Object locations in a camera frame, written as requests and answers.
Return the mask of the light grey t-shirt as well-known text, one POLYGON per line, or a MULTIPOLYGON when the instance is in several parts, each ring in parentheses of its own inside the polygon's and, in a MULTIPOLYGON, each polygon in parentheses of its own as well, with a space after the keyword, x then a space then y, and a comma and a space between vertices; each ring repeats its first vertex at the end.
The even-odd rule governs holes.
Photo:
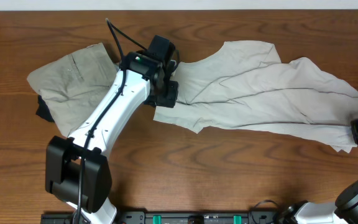
POLYGON ((306 57, 283 63, 268 42, 225 42, 214 54, 179 64, 173 108, 157 107, 154 120, 194 133, 207 127, 287 134, 336 151, 356 144, 358 91, 306 57))

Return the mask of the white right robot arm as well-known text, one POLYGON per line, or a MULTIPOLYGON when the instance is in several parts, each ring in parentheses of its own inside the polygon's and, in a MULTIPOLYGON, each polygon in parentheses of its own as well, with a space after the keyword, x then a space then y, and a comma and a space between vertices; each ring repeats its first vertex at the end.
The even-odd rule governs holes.
MULTIPOLYGON (((358 118, 351 121, 351 131, 358 145, 358 118)), ((282 212, 276 223, 358 224, 358 180, 343 190, 334 203, 296 203, 282 212)))

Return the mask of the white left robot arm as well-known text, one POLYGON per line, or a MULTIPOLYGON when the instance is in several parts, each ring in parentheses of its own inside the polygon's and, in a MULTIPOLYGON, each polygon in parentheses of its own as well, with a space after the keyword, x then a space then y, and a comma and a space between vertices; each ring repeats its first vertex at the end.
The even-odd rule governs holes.
POLYGON ((141 105, 173 108, 178 83, 170 79, 178 51, 130 52, 107 95, 90 117, 66 139, 53 137, 46 151, 45 189, 75 209, 66 223, 112 223, 117 210, 109 200, 112 147, 141 105))

